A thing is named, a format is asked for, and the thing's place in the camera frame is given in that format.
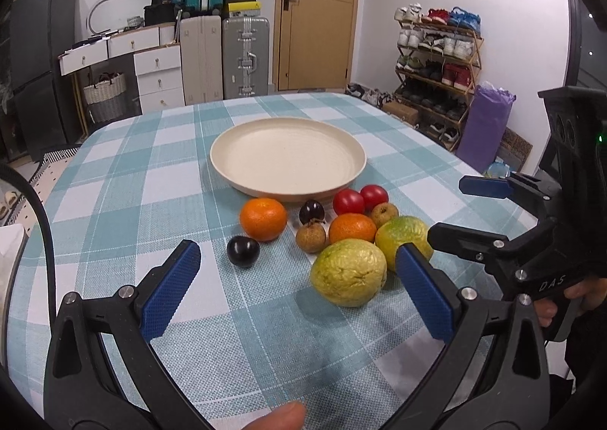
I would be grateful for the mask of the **left hand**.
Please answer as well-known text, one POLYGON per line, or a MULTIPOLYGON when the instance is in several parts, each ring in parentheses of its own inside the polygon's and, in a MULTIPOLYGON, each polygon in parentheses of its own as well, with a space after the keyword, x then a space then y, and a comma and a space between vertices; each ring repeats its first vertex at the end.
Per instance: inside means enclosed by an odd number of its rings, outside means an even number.
POLYGON ((304 424, 305 406, 292 401, 249 423, 244 430, 302 430, 304 424))

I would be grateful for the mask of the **right hand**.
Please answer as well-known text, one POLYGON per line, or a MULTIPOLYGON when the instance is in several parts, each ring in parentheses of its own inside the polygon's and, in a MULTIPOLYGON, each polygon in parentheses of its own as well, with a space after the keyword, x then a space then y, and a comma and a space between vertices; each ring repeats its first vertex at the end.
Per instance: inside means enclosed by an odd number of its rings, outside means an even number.
MULTIPOLYGON (((607 279, 591 276, 564 291, 568 300, 580 300, 579 314, 594 310, 600 307, 606 298, 607 279)), ((534 308, 542 327, 548 327, 552 324, 555 315, 558 313, 558 307, 549 298, 541 298, 535 301, 534 308)))

